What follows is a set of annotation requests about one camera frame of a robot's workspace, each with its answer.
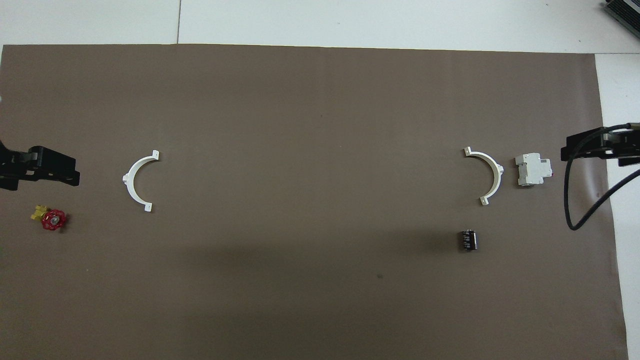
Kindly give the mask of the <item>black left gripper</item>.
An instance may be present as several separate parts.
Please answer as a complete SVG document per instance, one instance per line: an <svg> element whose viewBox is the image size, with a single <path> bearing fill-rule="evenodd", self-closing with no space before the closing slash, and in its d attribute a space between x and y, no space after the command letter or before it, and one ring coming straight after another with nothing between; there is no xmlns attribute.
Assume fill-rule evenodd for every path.
<svg viewBox="0 0 640 360"><path fill-rule="evenodd" d="M76 158L45 146L32 146L27 152L11 150L0 142L0 187L16 191L20 181L48 180L73 187L80 184Z"/></svg>

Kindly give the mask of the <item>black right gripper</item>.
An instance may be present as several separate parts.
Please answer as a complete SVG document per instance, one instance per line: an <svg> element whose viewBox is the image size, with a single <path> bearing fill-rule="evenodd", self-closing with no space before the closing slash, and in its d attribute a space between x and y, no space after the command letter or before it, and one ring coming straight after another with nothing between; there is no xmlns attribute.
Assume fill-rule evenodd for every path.
<svg viewBox="0 0 640 360"><path fill-rule="evenodd" d="M566 145L560 150L561 161L569 161L570 155L583 139L601 130L603 130L603 128L595 128L566 137ZM640 123L631 122L608 126L606 130L606 150L604 150L602 135L599 134L587 141L585 145L577 151L574 158L594 158L599 157L605 152L605 159L617 160L618 167L638 165L640 162Z"/></svg>

